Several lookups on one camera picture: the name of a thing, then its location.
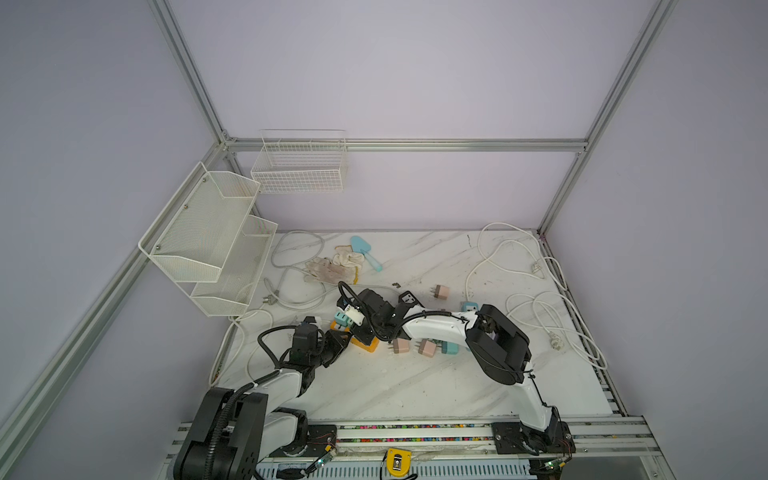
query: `wire basket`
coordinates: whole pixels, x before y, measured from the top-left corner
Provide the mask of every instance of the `wire basket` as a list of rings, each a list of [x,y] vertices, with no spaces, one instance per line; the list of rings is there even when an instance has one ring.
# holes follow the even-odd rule
[[[240,316],[256,291],[277,223],[248,215],[216,283],[198,283],[190,298],[208,316]]]
[[[258,190],[250,178],[205,171],[145,253],[174,282],[217,282]]]
[[[263,194],[340,192],[346,178],[341,130],[265,130],[251,169]]]

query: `white power cord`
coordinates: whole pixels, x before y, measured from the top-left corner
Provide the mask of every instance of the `white power cord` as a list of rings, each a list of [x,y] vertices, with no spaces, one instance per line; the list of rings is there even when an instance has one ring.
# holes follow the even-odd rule
[[[570,329],[564,326],[563,324],[563,318],[560,315],[560,313],[555,309],[554,306],[552,306],[550,303],[544,302],[540,300],[540,297],[543,295],[555,295],[561,297],[565,302],[567,302],[571,308],[573,309],[574,313],[576,314],[576,321],[579,322],[581,325],[581,328],[584,329],[586,333],[578,332],[575,329]],[[514,296],[524,296],[526,298],[529,298],[530,300],[528,302],[523,302],[519,305],[517,305],[513,309],[509,309],[509,300]],[[536,321],[538,322],[538,325],[532,324],[532,323],[526,323],[522,320],[515,317],[514,312],[525,305],[530,305],[531,310],[533,311],[534,317],[536,318]],[[549,318],[554,322],[556,326],[547,326],[544,324],[544,322],[541,321],[541,317],[538,314],[538,311],[536,311],[536,306],[540,305],[544,308],[544,311],[549,315]],[[545,332],[549,334],[549,338],[551,343],[553,343],[552,347],[555,348],[554,343],[556,343],[558,340],[560,340],[560,337],[556,336],[552,330],[557,330],[560,332],[565,332],[565,341],[568,342],[568,345],[571,346],[571,348],[587,363],[592,365],[594,368],[599,370],[607,370],[607,361],[605,360],[605,355],[598,347],[597,343],[594,342],[594,340],[591,338],[591,333],[589,331],[589,328],[587,327],[587,324],[584,323],[584,319],[581,318],[581,314],[576,310],[576,306],[564,295],[561,295],[557,292],[543,292],[539,293],[537,296],[528,295],[527,293],[513,293],[509,297],[507,297],[507,300],[505,301],[505,308],[507,309],[507,317],[509,317],[510,320],[512,320],[515,323],[519,323],[521,325],[526,326],[532,326],[534,328],[543,329]],[[586,340],[588,343],[590,343],[594,347],[594,351],[597,353],[597,356],[593,356],[591,353],[589,353],[578,341],[574,341],[571,338],[571,334],[575,334],[577,336],[580,336],[582,339]]]
[[[320,243],[320,248],[310,258],[307,258],[305,260],[300,260],[298,262],[287,264],[287,265],[278,265],[277,263],[275,263],[275,253],[277,253],[278,247],[283,242],[283,240],[285,240],[285,238],[288,237],[292,233],[305,233],[307,235],[311,235],[313,237],[317,237],[317,239],[319,240],[319,243]],[[318,235],[317,233],[314,233],[314,232],[308,232],[306,230],[291,230],[290,232],[286,232],[277,241],[277,243],[275,243],[275,247],[272,250],[272,255],[270,256],[270,262],[272,263],[272,266],[274,266],[275,268],[283,269],[283,273],[282,273],[282,275],[280,275],[280,280],[278,280],[278,282],[277,282],[277,287],[274,287],[272,285],[272,282],[268,278],[264,279],[264,286],[266,287],[266,291],[269,292],[269,294],[277,301],[277,303],[281,307],[283,307],[285,309],[288,309],[288,310],[292,310],[294,312],[309,312],[310,310],[314,310],[318,306],[320,306],[323,303],[323,300],[325,299],[325,297],[327,295],[329,295],[329,294],[331,294],[331,293],[336,291],[336,284],[335,283],[317,282],[323,288],[323,292],[320,295],[318,295],[318,296],[316,296],[316,297],[314,297],[312,299],[304,300],[304,301],[300,301],[300,302],[294,302],[292,300],[286,300],[284,298],[280,298],[280,295],[279,295],[280,287],[283,285],[283,281],[285,280],[285,276],[288,273],[288,270],[295,270],[297,272],[300,272],[303,275],[307,275],[308,271],[306,271],[306,270],[304,270],[302,268],[299,268],[298,266],[301,265],[301,264],[304,264],[306,262],[309,262],[311,259],[319,256],[323,252],[323,248],[325,247],[325,245],[326,245],[326,241],[320,235]],[[326,285],[332,285],[333,288],[329,290],[328,287],[326,287]],[[363,285],[361,283],[357,283],[355,286],[362,286],[362,287],[365,287],[365,288],[378,288],[378,289],[390,290],[390,291],[394,292],[395,295],[399,295],[399,292],[397,290],[393,289],[390,286],[384,286],[384,285]]]
[[[482,251],[481,243],[482,243],[482,236],[483,233],[492,225],[503,225],[505,227],[512,228],[513,230],[517,230],[518,232],[524,233],[528,237],[530,237],[535,243],[536,243],[536,253],[532,252],[530,248],[528,248],[527,245],[522,243],[521,240],[526,240],[525,238],[522,239],[507,239],[502,240],[499,242],[499,244],[496,246],[496,248],[493,250],[493,253],[490,255],[485,255],[485,253]],[[533,263],[531,265],[531,271],[521,271],[521,270],[511,270],[508,268],[504,268],[503,266],[499,265],[498,263],[493,261],[493,257],[498,253],[498,251],[506,244],[513,243],[520,245],[525,249],[526,252],[528,252],[528,255],[533,260]],[[560,262],[557,261],[554,257],[545,256],[541,252],[541,243],[539,242],[539,239],[536,238],[535,235],[533,235],[531,232],[527,230],[523,230],[519,227],[516,227],[515,225],[511,225],[509,223],[504,222],[493,222],[489,223],[485,227],[483,227],[482,230],[480,230],[480,234],[478,235],[478,252],[480,253],[480,257],[482,257],[483,260],[480,261],[477,265],[475,265],[475,268],[472,269],[472,271],[469,272],[469,275],[467,275],[467,279],[464,282],[464,296],[469,301],[469,279],[472,277],[472,274],[474,274],[478,268],[480,268],[482,265],[486,263],[490,263],[491,265],[495,266],[502,272],[507,273],[515,273],[518,275],[523,276],[529,276],[532,278],[535,278],[537,280],[546,280],[548,277],[552,278],[552,280],[557,284],[558,287],[562,291],[568,290],[568,284],[565,281],[565,274],[563,273],[563,269],[560,265]],[[550,260],[558,270],[558,273],[560,274],[560,278],[562,278],[562,282],[558,279],[558,276],[556,276],[550,266],[547,260]],[[585,333],[578,332],[576,329],[567,328],[564,326],[563,319],[560,315],[560,313],[550,304],[542,301],[540,297],[545,294],[551,294],[561,297],[565,302],[567,302],[573,311],[575,312],[576,319],[574,321],[578,322],[581,328],[585,331]],[[530,300],[528,302],[523,302],[520,305],[517,305],[513,309],[509,309],[508,303],[509,299],[511,299],[513,296],[525,296],[529,298]],[[517,319],[514,315],[514,311],[516,309],[520,308],[524,305],[530,305],[531,310],[533,311],[533,314],[538,321],[538,325],[534,325],[531,323],[523,322],[519,319]],[[541,321],[541,317],[539,316],[539,312],[536,310],[536,307],[540,306],[544,309],[544,311],[549,315],[552,322],[555,323],[555,326],[546,326],[544,322]],[[514,293],[510,295],[509,298],[507,298],[507,301],[505,303],[505,307],[507,309],[507,317],[511,319],[515,323],[520,323],[522,325],[532,326],[534,328],[541,328],[544,329],[545,332],[549,335],[550,339],[550,345],[553,349],[560,350],[563,347],[563,341],[560,338],[560,336],[555,333],[555,331],[564,332],[565,341],[568,342],[568,345],[587,363],[592,365],[596,369],[600,370],[606,370],[607,369],[607,361],[605,359],[605,355],[603,355],[602,351],[598,348],[597,344],[595,344],[594,340],[591,338],[591,333],[589,329],[587,328],[587,324],[584,322],[584,319],[581,318],[581,314],[576,310],[576,306],[564,295],[561,295],[557,292],[543,292],[538,294],[537,296],[531,296],[527,293]],[[571,334],[575,334],[577,336],[580,336],[581,338],[585,339],[586,342],[590,343],[594,347],[594,351],[597,353],[597,356],[593,356],[590,354],[578,341],[574,342],[573,339],[570,337]]]
[[[311,235],[313,237],[316,237],[317,240],[319,241],[319,249],[308,259],[300,260],[298,262],[291,263],[291,264],[279,265],[279,264],[277,264],[275,262],[275,253],[277,253],[277,251],[278,251],[278,249],[280,247],[280,244],[285,240],[285,238],[288,237],[292,233],[305,233],[307,235]],[[288,270],[296,270],[296,271],[302,273],[303,275],[306,275],[308,272],[306,270],[303,270],[302,268],[300,268],[299,265],[302,265],[303,263],[306,263],[306,262],[310,261],[311,259],[313,259],[313,258],[317,257],[318,255],[320,255],[323,252],[323,248],[325,248],[325,245],[326,245],[326,241],[320,235],[318,235],[317,233],[314,233],[314,232],[306,231],[306,230],[291,230],[290,232],[286,232],[277,241],[277,243],[275,243],[275,246],[274,246],[274,248],[272,250],[272,254],[270,255],[270,262],[272,263],[272,266],[274,266],[275,268],[283,270],[283,273],[280,275],[280,279],[277,282],[277,287],[274,287],[272,282],[270,282],[270,279],[268,279],[268,278],[264,278],[264,286],[266,287],[266,290],[270,293],[270,295],[275,298],[275,300],[277,301],[277,303],[281,307],[283,307],[285,309],[288,309],[288,310],[292,310],[294,312],[309,312],[310,310],[314,310],[318,306],[320,306],[323,303],[323,300],[325,299],[326,296],[328,296],[329,294],[331,294],[331,293],[336,291],[336,288],[335,288],[336,284],[327,283],[327,282],[318,282],[320,284],[320,286],[323,288],[323,292],[320,295],[318,295],[318,296],[316,296],[316,297],[314,297],[312,299],[309,299],[309,300],[304,300],[304,301],[300,301],[300,302],[293,302],[293,301],[290,301],[290,300],[286,300],[284,298],[280,298],[280,296],[278,294],[279,291],[280,291],[280,287],[283,285],[283,282],[285,281],[285,277],[286,277],[286,274],[288,273]],[[252,284],[253,283],[248,283],[246,286],[244,286],[240,290],[240,292],[238,292],[237,295],[239,296],[240,293],[242,293],[243,290],[245,290],[248,286],[250,286]],[[329,290],[326,285],[333,285],[334,288]],[[390,287],[390,286],[363,285],[361,283],[356,284],[356,286],[360,286],[360,287],[364,287],[364,288],[372,288],[372,289],[376,288],[376,289],[390,290],[390,291],[394,292],[395,295],[399,295],[399,292],[397,290],[395,290],[394,288]],[[244,314],[242,316],[239,316],[237,318],[235,318],[235,317],[228,317],[227,318],[230,321],[230,325],[229,325],[229,327],[227,327],[227,331],[224,333],[224,340],[222,340],[221,346],[219,347],[219,352],[216,355],[216,361],[214,362],[214,365],[210,369],[210,375],[208,376],[208,384],[209,384],[209,386],[215,386],[218,383],[219,379],[223,376],[224,372],[227,371],[227,369],[229,369],[232,366],[232,363],[234,362],[234,360],[237,358],[238,355],[240,355],[240,352],[243,350],[243,346],[245,345],[245,339],[246,339],[247,333],[246,333],[245,329],[243,328],[243,326],[240,325],[240,322],[242,322],[243,320],[248,319],[251,316],[254,316],[254,315],[258,314],[258,313],[265,313],[265,314],[270,316],[270,326],[268,328],[272,328],[272,325],[274,324],[275,319],[272,316],[272,313],[270,313],[267,310],[263,310],[263,309],[251,310],[249,313],[246,313],[246,314]],[[219,364],[220,357],[223,355],[223,350],[224,350],[225,344],[227,342],[227,337],[230,335],[230,331],[232,330],[232,328],[237,328],[240,331],[240,344],[237,346],[237,349],[235,350],[234,355],[231,356],[231,360],[224,367],[222,367],[221,370],[217,374],[216,373],[216,366]],[[248,356],[248,360],[246,361],[246,364],[245,364],[245,373],[248,376],[248,378],[250,378],[251,380],[253,380],[253,377],[251,376],[251,374],[250,374],[250,372],[248,370],[248,364],[250,363],[250,360],[253,359],[253,355],[256,353],[256,351],[258,349],[259,349],[259,345],[256,344],[256,346],[253,348],[253,350],[251,351],[250,355]]]
[[[245,345],[245,337],[247,336],[247,333],[243,328],[243,326],[240,325],[240,322],[242,322],[245,319],[249,319],[250,317],[258,313],[265,313],[270,317],[270,326],[268,326],[267,328],[272,328],[272,325],[274,325],[275,323],[275,318],[272,316],[272,313],[269,313],[268,311],[262,310],[262,309],[251,310],[250,312],[246,312],[242,316],[238,316],[238,317],[233,317],[233,316],[227,317],[227,319],[230,321],[230,325],[227,327],[227,331],[224,332],[224,339],[221,341],[221,345],[219,346],[219,351],[216,354],[214,364],[210,367],[210,375],[208,376],[208,386],[211,386],[211,387],[215,386],[219,382],[219,379],[221,379],[221,377],[224,375],[224,372],[226,372],[227,369],[229,369],[232,366],[237,356],[240,355],[240,352],[243,350],[243,346]],[[237,350],[235,350],[234,355],[231,356],[231,360],[227,362],[226,365],[221,367],[221,370],[219,370],[217,373],[216,367],[221,360],[221,356],[223,355],[223,351],[224,351],[224,346],[227,344],[227,337],[230,335],[230,331],[232,330],[232,328],[237,328],[240,331],[240,345],[237,346]],[[256,347],[253,349],[253,352],[251,352],[249,359],[253,357],[253,353],[256,352],[258,348],[259,346],[257,344]]]

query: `yellow tape measure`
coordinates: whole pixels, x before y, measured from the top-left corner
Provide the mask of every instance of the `yellow tape measure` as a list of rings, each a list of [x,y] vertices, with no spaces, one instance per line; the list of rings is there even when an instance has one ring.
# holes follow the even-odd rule
[[[386,453],[386,469],[393,477],[408,475],[411,468],[411,452],[400,449],[389,449]]]

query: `white plastic plug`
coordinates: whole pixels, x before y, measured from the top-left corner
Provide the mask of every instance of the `white plastic plug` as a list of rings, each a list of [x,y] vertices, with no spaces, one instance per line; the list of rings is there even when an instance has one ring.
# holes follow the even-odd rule
[[[552,349],[555,349],[557,351],[560,351],[565,346],[565,342],[563,342],[563,339],[558,336],[557,333],[549,331],[547,332],[549,334],[549,346],[552,347]]]
[[[362,321],[366,318],[357,308],[351,305],[346,306],[344,314],[357,325],[362,325]]]

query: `white robotic arm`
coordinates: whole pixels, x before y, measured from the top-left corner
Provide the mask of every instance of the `white robotic arm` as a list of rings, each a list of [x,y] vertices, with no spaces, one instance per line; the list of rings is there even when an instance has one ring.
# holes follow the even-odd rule
[[[323,333],[307,317],[299,325],[261,333],[258,342],[273,360],[275,371],[235,392],[213,388],[206,394],[174,463],[176,480],[250,478],[255,464],[277,449],[289,455],[301,453],[308,442],[306,413],[280,406],[302,395],[314,380],[315,369],[334,363],[353,336],[366,345],[374,338],[388,342],[402,337],[467,347],[489,378],[509,385],[520,418],[519,423],[504,424],[504,433],[495,436],[497,449],[501,448],[498,440],[504,439],[518,452],[538,455],[562,442],[566,425],[554,407],[542,402],[531,370],[526,369],[531,360],[528,337],[494,306],[470,312],[428,310],[406,292],[393,307],[368,289],[357,295],[339,283],[339,291],[337,306],[346,315],[349,332],[329,329]],[[293,345],[280,359],[263,342],[265,335],[279,329],[295,329]],[[335,453],[329,445],[310,468]],[[308,468],[301,474],[309,472]]]
[[[428,311],[426,308],[417,305],[408,310],[406,316],[426,311]],[[466,332],[475,325],[478,314],[476,312],[451,312],[451,314],[452,316],[427,314],[407,322],[402,326],[402,330],[412,339],[435,339],[468,347]],[[526,376],[522,383],[512,385],[509,395],[523,425],[542,432],[549,427],[552,408],[542,405],[530,377]]]

